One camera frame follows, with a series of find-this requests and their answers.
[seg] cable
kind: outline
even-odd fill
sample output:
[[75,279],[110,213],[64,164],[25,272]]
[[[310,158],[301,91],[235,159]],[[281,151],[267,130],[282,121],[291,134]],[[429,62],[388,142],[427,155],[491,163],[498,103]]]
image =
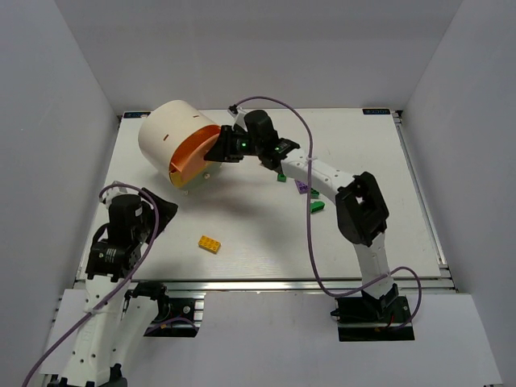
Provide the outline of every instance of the cable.
[[174,324],[174,323],[187,323],[189,324],[190,326],[192,326],[192,328],[196,331],[196,332],[199,332],[199,328],[196,327],[196,325],[191,322],[190,320],[188,320],[187,318],[183,318],[183,317],[174,317],[174,318],[169,318],[168,320],[165,320],[163,322],[160,322],[159,324],[156,324],[154,327],[150,327],[148,328],[146,331],[145,331],[145,335],[148,335],[149,333],[152,333],[153,331],[156,331],[158,329],[160,329],[163,325],[168,325],[168,324]]
[[[128,188],[133,189],[134,191],[137,191],[140,195],[142,195],[147,201],[149,201],[152,204],[152,207],[154,209],[155,219],[154,219],[154,228],[152,229],[152,235],[151,239],[148,242],[147,248],[145,249],[145,252],[143,253],[142,257],[139,259],[138,262],[136,262],[135,267],[127,274],[127,276],[123,279],[122,282],[120,282],[111,292],[109,292],[96,306],[93,307],[93,310],[99,310],[101,309],[127,282],[129,282],[132,278],[132,276],[135,275],[136,270],[141,266],[141,264],[145,261],[145,259],[148,256],[148,253],[151,251],[152,245],[154,244],[154,241],[157,237],[158,232],[158,225],[160,221],[160,213],[158,212],[158,207],[156,203],[154,202],[154,199],[143,191],[142,189],[135,187],[133,185],[128,185],[125,183],[114,183],[111,185],[108,185],[104,187],[100,193],[98,194],[99,198],[102,198],[102,195],[108,190],[116,187],[121,188]],[[29,384],[29,381],[34,376],[35,372],[38,370],[38,368],[41,366],[41,364],[50,356],[52,352],[56,350],[57,347],[59,347],[74,331],[76,331],[82,324],[86,323],[93,314],[91,312],[86,313],[79,321],[73,325],[70,329],[68,329],[41,357],[38,361],[35,362],[34,366],[31,368],[27,376],[25,377],[22,387],[27,387]]]
[[[305,127],[306,132],[308,133],[308,157],[307,157],[308,177],[307,177],[306,184],[308,185],[307,192],[310,192],[312,189],[312,151],[314,150],[314,138],[312,136],[312,130],[306,123],[305,119],[291,105],[284,103],[275,98],[265,97],[263,95],[256,95],[256,96],[244,98],[243,100],[238,101],[235,104],[235,106],[239,106],[245,102],[255,100],[255,99],[263,99],[265,101],[275,102],[278,105],[281,105],[281,106],[287,108],[296,117],[298,117],[298,119],[301,121],[301,123]],[[309,194],[306,195],[306,238],[307,238],[307,243],[308,243],[308,255],[310,256],[310,264],[312,265],[312,271],[314,272],[315,280],[317,281],[321,290],[330,297],[341,298],[341,297],[351,296],[352,294],[359,293],[360,291],[368,288],[371,285],[376,284],[378,281],[381,281],[384,278],[387,278],[389,276],[389,274],[382,274],[381,276],[375,278],[374,280],[372,280],[356,289],[352,289],[352,290],[349,290],[344,293],[333,293],[329,289],[327,289],[326,286],[324,286],[323,280],[321,280],[321,277],[319,276],[319,272],[317,270],[317,265],[315,264],[315,258],[314,258],[314,246],[312,244],[312,223],[311,223],[311,216],[310,216],[310,195]],[[390,272],[390,274],[394,274],[400,270],[409,271],[414,276],[415,280],[418,282],[418,304],[416,305],[416,309],[414,310],[414,313],[407,319],[407,321],[405,321],[402,325],[396,327],[396,329],[401,329],[405,325],[407,325],[408,323],[410,323],[412,321],[412,319],[418,313],[419,307],[421,306],[421,297],[422,297],[422,285],[421,285],[421,281],[419,280],[418,274],[414,270],[412,270],[411,268],[407,268],[406,266],[400,266],[398,268],[395,268],[393,271]]]

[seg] black label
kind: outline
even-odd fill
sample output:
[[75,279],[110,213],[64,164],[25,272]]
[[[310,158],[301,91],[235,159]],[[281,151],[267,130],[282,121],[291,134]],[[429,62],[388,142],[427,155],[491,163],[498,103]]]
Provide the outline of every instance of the black label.
[[126,111],[123,114],[123,117],[125,119],[141,119],[142,116],[146,117],[150,114],[151,114],[150,111]]
[[362,109],[364,115],[390,115],[389,109]]

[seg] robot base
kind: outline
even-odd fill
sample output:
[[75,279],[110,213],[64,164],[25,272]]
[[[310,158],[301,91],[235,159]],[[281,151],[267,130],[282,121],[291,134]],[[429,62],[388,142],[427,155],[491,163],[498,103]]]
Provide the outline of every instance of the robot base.
[[336,298],[339,341],[413,341],[412,324],[397,328],[410,317],[406,297],[398,296],[378,317],[377,312],[362,297]]

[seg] white panel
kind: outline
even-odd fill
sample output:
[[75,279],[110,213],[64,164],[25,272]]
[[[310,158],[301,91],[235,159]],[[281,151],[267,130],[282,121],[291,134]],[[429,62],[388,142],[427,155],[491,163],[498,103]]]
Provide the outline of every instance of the white panel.
[[[83,292],[69,290],[76,299]],[[410,297],[414,306],[416,299]],[[129,385],[481,387],[500,382],[468,295],[426,295],[414,342],[340,343],[326,295],[209,293],[196,338],[145,338]],[[79,314],[58,318],[71,326]],[[55,331],[58,336],[63,331]],[[58,373],[65,352],[47,372]]]
[[399,109],[460,0],[56,3],[120,113],[173,99],[225,108],[253,94]]
[[444,253],[516,385],[516,3],[467,0],[406,111]]
[[54,1],[2,2],[0,36],[0,375],[16,386],[73,283],[116,118]]
[[[281,136],[307,149],[307,134],[287,110],[269,110]],[[300,110],[314,133],[314,155],[349,173],[368,171],[378,180],[390,210],[385,237],[391,268],[408,265],[421,276],[439,275],[437,258],[422,217],[406,160],[390,115],[363,115],[360,109]],[[231,123],[224,110],[204,114],[214,122]],[[312,279],[306,249],[306,195],[292,179],[277,182],[276,174],[247,157],[226,164],[188,196],[143,157],[138,131],[144,119],[124,119],[114,148],[106,183],[123,181],[144,186],[179,205],[136,277],[160,280]],[[325,278],[360,278],[353,245],[339,232],[335,206],[312,216],[314,250]],[[88,240],[107,211],[99,206]],[[213,255],[198,247],[202,235],[221,242]],[[84,251],[83,263],[89,246]]]

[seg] cylindrical container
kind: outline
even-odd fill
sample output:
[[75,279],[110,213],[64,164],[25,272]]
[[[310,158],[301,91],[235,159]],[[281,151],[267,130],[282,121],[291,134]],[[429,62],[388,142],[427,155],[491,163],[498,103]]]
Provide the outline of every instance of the cylindrical container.
[[195,177],[219,166],[204,161],[219,133],[217,124],[185,101],[177,100],[158,107],[145,119],[138,144],[162,175],[177,188],[185,189]]

